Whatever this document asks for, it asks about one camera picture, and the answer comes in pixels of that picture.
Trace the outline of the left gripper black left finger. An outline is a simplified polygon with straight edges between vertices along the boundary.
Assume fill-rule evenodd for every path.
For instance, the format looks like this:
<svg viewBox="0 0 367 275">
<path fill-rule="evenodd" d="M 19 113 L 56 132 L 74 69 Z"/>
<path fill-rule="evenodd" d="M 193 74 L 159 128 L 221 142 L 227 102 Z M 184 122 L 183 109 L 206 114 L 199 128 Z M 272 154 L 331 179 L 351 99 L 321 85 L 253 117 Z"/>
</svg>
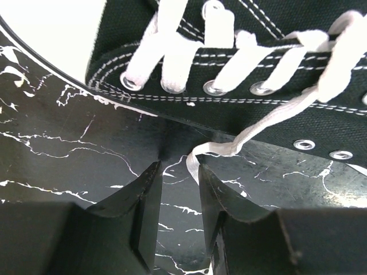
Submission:
<svg viewBox="0 0 367 275">
<path fill-rule="evenodd" d="M 152 274 L 162 194 L 160 162 L 88 208 L 1 205 L 2 274 Z"/>
</svg>

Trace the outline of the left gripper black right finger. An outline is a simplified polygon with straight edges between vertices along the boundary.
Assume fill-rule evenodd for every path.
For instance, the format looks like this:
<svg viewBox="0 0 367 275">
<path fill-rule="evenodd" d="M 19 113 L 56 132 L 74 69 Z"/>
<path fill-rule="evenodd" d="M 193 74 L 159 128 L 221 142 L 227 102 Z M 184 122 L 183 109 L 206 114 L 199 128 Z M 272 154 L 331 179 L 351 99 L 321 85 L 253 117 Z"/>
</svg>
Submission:
<svg viewBox="0 0 367 275">
<path fill-rule="evenodd" d="M 205 245 L 214 274 L 365 274 L 366 210 L 269 211 L 198 173 Z"/>
</svg>

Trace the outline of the black sneaker with white laces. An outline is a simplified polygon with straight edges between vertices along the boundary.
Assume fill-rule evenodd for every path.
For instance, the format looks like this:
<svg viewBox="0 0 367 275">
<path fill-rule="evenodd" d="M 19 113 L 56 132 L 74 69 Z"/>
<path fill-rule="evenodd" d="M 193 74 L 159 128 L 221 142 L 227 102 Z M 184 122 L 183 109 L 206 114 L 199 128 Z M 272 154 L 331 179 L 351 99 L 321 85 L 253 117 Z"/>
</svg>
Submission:
<svg viewBox="0 0 367 275">
<path fill-rule="evenodd" d="M 104 105 L 366 167 L 365 1 L 2 1 L 1 29 Z"/>
</svg>

